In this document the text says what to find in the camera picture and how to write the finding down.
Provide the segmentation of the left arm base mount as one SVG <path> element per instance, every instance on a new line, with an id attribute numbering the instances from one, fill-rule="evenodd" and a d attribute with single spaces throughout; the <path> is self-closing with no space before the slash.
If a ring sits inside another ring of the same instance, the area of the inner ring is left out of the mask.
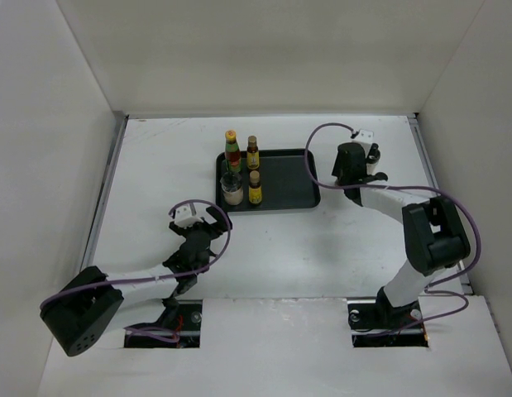
<path id="1" fill-rule="evenodd" d="M 164 311 L 152 323 L 137 323 L 125 331 L 124 348 L 199 348 L 203 301 L 164 299 Z"/>

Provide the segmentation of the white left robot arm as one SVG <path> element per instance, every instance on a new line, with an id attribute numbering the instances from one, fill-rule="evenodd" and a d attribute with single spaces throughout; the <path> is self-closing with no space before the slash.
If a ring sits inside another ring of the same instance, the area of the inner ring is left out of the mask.
<path id="1" fill-rule="evenodd" d="M 218 205 L 205 203 L 211 216 L 207 220 L 197 214 L 195 204 L 195 199 L 186 200 L 169 211 L 169 228 L 183 241 L 167 260 L 120 274 L 91 265 L 41 303 L 41 320 L 67 356 L 86 352 L 103 334 L 117 329 L 125 330 L 128 337 L 179 344 L 184 319 L 177 298 L 218 261 L 221 254 L 213 252 L 212 243 L 229 238 L 233 229 Z"/>

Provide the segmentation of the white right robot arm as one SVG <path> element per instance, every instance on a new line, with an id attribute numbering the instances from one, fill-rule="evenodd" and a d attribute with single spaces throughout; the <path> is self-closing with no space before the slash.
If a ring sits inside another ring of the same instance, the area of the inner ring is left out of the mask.
<path id="1" fill-rule="evenodd" d="M 471 253 L 455 203 L 439 194 L 426 198 L 408 192 L 374 188 L 386 182 L 384 173 L 368 170 L 380 159 L 378 145 L 366 151 L 349 142 L 337 148 L 332 176 L 345 196 L 399 222 L 404 232 L 406 260 L 394 278 L 380 288 L 373 304 L 349 304 L 348 322 L 354 330 L 389 330 L 409 324 L 418 297 L 435 277 Z"/>

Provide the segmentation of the glass pepper grinder black top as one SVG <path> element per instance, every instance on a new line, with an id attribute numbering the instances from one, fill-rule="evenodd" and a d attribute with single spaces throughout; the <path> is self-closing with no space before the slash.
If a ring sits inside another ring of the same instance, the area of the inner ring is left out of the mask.
<path id="1" fill-rule="evenodd" d="M 228 205 L 237 206 L 243 200 L 242 177 L 234 171 L 227 171 L 220 179 L 223 197 Z"/>

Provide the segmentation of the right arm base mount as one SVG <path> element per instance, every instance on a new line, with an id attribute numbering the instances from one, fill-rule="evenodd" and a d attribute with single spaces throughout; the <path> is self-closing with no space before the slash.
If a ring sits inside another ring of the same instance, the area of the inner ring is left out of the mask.
<path id="1" fill-rule="evenodd" d="M 418 302 L 386 314 L 381 314 L 374 302 L 351 302 L 347 308 L 356 348 L 428 347 L 423 325 L 413 325 L 422 318 Z"/>

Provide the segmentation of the white salt grinder black top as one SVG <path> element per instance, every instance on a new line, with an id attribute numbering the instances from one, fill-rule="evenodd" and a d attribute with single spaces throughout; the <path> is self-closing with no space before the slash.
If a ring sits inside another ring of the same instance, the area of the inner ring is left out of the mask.
<path id="1" fill-rule="evenodd" d="M 373 175 L 380 160 L 379 145 L 373 143 L 366 154 L 366 172 L 368 175 Z"/>

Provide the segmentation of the amber sauce bottle yellow label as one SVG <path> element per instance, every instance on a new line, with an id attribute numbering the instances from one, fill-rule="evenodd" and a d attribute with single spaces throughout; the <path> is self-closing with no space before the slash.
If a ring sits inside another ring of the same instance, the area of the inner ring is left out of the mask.
<path id="1" fill-rule="evenodd" d="M 249 170 L 259 170 L 260 168 L 259 148 L 255 136 L 249 136 L 247 139 L 246 167 Z"/>

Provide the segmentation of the red chili sauce bottle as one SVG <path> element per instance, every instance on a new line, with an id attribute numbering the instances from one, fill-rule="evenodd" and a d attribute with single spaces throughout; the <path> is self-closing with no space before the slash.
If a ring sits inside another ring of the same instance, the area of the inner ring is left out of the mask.
<path id="1" fill-rule="evenodd" d="M 240 174 L 242 172 L 242 156 L 237 142 L 237 133 L 234 130 L 225 132 L 225 160 L 227 170 Z"/>

